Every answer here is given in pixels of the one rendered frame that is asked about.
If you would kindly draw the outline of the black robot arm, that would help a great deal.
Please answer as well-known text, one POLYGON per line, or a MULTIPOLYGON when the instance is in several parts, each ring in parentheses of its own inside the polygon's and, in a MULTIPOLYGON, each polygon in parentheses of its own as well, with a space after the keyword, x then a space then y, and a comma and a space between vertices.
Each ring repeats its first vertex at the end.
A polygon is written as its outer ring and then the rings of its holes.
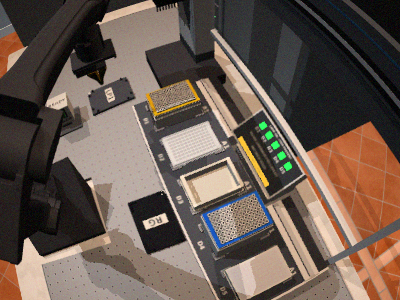
POLYGON ((64 111, 45 105, 73 49, 79 59, 76 44, 89 43, 99 31, 106 48, 96 23, 109 2, 64 0, 0 78, 0 260, 19 265, 24 238, 37 231, 57 236, 59 221, 66 219, 50 173, 64 111))

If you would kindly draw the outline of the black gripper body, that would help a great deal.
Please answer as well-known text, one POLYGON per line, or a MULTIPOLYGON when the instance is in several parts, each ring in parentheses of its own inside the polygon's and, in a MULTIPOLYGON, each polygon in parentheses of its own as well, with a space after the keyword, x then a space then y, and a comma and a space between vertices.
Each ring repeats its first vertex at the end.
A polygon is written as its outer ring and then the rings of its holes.
POLYGON ((105 60, 116 58, 116 52, 111 39, 104 40, 105 49, 103 48, 101 38, 98 34, 90 40, 89 43, 76 44, 76 52, 70 55, 71 68, 76 78, 83 77, 97 70, 106 67, 105 60))

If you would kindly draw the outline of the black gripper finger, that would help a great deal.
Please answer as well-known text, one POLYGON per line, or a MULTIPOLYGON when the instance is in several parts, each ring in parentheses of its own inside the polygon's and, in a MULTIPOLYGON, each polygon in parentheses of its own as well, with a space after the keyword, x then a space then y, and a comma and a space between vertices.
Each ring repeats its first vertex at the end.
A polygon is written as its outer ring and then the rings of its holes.
POLYGON ((87 76, 92 78, 92 79, 94 79, 94 80, 96 80, 100 85, 102 85, 100 77, 98 77, 99 76, 98 71, 92 72, 92 73, 88 74, 87 76))
POLYGON ((102 85, 104 84, 104 75, 105 75, 106 69, 107 69, 107 66, 103 69, 98 70, 102 85))

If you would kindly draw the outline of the black rectangular pad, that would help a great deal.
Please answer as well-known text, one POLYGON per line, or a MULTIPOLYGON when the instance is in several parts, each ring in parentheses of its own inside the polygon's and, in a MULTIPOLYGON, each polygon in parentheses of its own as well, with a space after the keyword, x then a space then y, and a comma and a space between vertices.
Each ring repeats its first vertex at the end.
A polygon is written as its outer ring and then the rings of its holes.
POLYGON ((147 254, 186 241, 165 190, 128 206, 147 254))

